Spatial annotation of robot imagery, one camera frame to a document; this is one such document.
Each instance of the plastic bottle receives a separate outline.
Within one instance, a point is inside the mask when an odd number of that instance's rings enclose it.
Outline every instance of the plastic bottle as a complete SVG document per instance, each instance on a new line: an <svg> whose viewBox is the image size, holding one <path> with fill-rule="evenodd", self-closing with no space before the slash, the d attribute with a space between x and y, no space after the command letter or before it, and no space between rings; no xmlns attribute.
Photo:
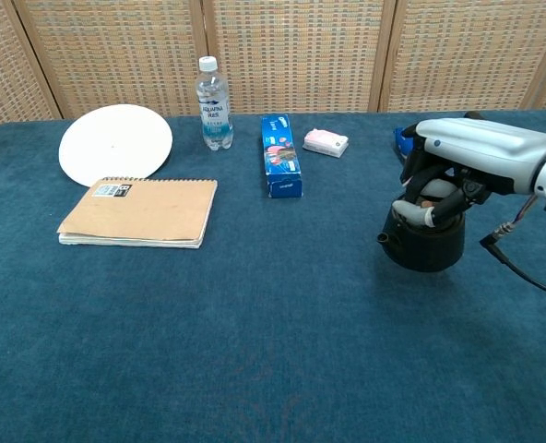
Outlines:
<svg viewBox="0 0 546 443"><path fill-rule="evenodd" d="M201 112L203 139L211 150L228 149L234 130L230 119L228 80L218 72L216 57L199 59L201 74L196 80L196 93Z"/></svg>

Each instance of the blue box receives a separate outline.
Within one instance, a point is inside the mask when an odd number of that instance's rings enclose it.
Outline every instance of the blue box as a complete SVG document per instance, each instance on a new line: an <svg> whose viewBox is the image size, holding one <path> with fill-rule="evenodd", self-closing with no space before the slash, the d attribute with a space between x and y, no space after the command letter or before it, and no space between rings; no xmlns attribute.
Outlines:
<svg viewBox="0 0 546 443"><path fill-rule="evenodd" d="M272 198L301 197L302 172L286 114L265 115L261 119L265 150L265 175Z"/></svg>

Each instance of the brown notebook cover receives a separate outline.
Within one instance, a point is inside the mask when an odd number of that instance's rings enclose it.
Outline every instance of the brown notebook cover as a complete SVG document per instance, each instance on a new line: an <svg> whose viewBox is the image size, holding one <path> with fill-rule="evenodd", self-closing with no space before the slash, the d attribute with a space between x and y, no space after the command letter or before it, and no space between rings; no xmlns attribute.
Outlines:
<svg viewBox="0 0 546 443"><path fill-rule="evenodd" d="M59 241L198 248L217 187L216 180L102 179L62 221Z"/></svg>

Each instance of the cable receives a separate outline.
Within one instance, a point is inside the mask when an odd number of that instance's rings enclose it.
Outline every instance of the cable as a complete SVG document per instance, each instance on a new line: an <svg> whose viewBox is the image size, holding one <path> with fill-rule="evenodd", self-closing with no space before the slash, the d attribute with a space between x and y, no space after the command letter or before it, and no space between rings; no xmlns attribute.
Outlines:
<svg viewBox="0 0 546 443"><path fill-rule="evenodd" d="M503 253L503 251L496 245L496 242L498 242L504 235L513 232L516 224L519 223L521 219L523 219L527 211L533 206L537 199L538 198L536 196L531 196L528 201L526 201L526 203L523 205L521 210L517 213L515 219L512 222L501 224L493 232L482 238L480 240L480 244L496 259L498 259L498 261L500 261L502 264L506 265L510 270L512 270L516 275L546 292L545 284L535 281L531 277L529 277L523 270L518 268L511 260L509 260L509 258Z"/></svg>

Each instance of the plate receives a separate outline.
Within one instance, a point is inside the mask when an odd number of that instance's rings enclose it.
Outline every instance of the plate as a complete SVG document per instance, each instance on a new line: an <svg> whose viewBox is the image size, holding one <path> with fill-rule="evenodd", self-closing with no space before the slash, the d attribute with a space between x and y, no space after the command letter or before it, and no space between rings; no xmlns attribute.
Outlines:
<svg viewBox="0 0 546 443"><path fill-rule="evenodd" d="M159 114L113 104L78 118L62 136L58 157L66 175L91 187L103 177L147 178L171 149L171 128Z"/></svg>

